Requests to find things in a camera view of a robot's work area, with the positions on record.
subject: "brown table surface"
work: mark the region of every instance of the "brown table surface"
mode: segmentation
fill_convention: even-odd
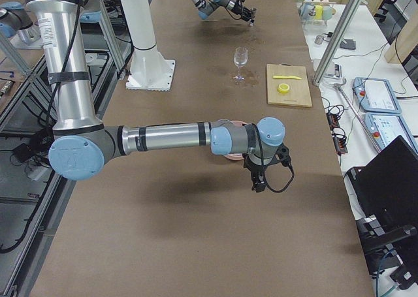
[[[202,22],[190,0],[153,0],[159,51],[177,61],[170,92],[119,83],[104,122],[152,125],[221,118],[285,123],[296,178],[251,191],[242,162],[209,148],[110,161],[80,181],[31,296],[372,296],[319,90],[313,108],[267,105],[267,63],[312,67],[293,0],[246,0],[255,25],[220,8]],[[233,53],[249,49],[246,84]],[[271,166],[272,186],[288,169]]]

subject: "white tabletop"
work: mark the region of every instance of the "white tabletop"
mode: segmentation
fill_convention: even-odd
[[[314,43],[316,36],[334,31],[334,28],[336,27],[336,24],[338,23],[338,20],[340,19],[340,16],[344,10],[344,5],[335,5],[334,7],[336,9],[336,14],[332,17],[331,20],[327,22],[328,26],[313,24],[304,25],[304,34],[312,59],[321,59],[325,48],[327,47],[327,42],[324,42],[322,45],[316,45]],[[375,22],[373,16],[370,14],[366,6],[359,7],[355,17],[353,18],[353,21],[351,22],[344,35],[344,38],[354,39],[357,45],[357,49],[338,49],[335,57],[340,57],[341,55],[367,54],[373,50],[381,48],[387,43],[386,38],[383,36],[377,23]],[[347,84],[344,86],[344,91],[347,96],[349,96],[350,100],[353,98],[352,87],[354,78],[356,77],[387,79],[390,81],[393,89],[399,92],[403,92],[403,88],[401,86],[401,82],[403,80],[403,85],[406,89],[406,93],[404,95],[397,95],[402,97],[418,95],[418,92],[415,86],[412,84],[412,81],[409,78],[406,78],[407,73],[404,68],[400,64],[388,64],[386,62],[384,54],[388,49],[389,44],[386,44],[382,50],[378,50],[366,56],[341,57],[340,59],[333,60],[335,63],[342,66],[342,73],[347,79]],[[372,68],[376,61],[378,62],[376,63],[376,66],[372,72]],[[332,87],[332,85],[330,85],[331,82],[331,79],[325,78],[323,83],[319,86],[322,96],[327,98],[331,105],[343,104],[346,108],[348,108],[348,105],[341,94],[337,92]],[[412,134],[418,134],[418,120],[416,120],[418,114],[418,99],[398,101],[402,109],[402,115],[406,120],[410,131]],[[357,99],[354,99],[353,104],[355,105],[356,109],[359,109],[359,103],[357,102]],[[328,106],[327,101],[324,101],[324,106]],[[353,121],[353,118],[354,114],[349,109],[344,112],[341,120],[339,121],[340,126],[346,131],[347,134],[350,133],[351,122],[353,122],[353,130],[347,143],[348,153],[342,155],[341,160],[341,171],[343,174],[345,174],[345,172],[353,166],[365,166],[377,154],[373,149],[372,144],[367,139],[361,124],[357,119],[354,119]],[[356,219],[360,219],[362,216],[364,216],[364,214],[360,209],[359,203],[357,202],[357,197],[355,196],[354,190],[347,178],[346,187],[353,214]],[[389,274],[392,273],[392,271],[395,269],[396,268],[387,270],[379,278],[379,295],[382,295],[389,288],[391,288],[392,285],[394,285],[394,282],[390,279]],[[418,285],[413,284],[413,286],[408,290],[396,289],[390,294],[390,296],[416,297],[418,296]]]

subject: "wine glass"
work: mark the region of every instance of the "wine glass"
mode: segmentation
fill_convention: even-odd
[[[248,49],[245,47],[238,47],[235,49],[234,63],[238,67],[238,74],[233,77],[237,82],[242,82],[244,77],[241,75],[241,68],[247,64],[248,61]]]

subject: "computer monitor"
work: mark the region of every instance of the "computer monitor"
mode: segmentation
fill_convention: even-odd
[[[356,182],[364,213],[375,215],[385,232],[404,225],[418,228],[418,155],[401,136],[361,169]],[[418,283],[418,236],[392,245]]]

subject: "white pillar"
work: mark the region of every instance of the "white pillar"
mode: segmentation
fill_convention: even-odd
[[[155,43],[148,0],[121,0],[135,51],[128,89],[168,91],[174,74],[174,60],[165,60]]]

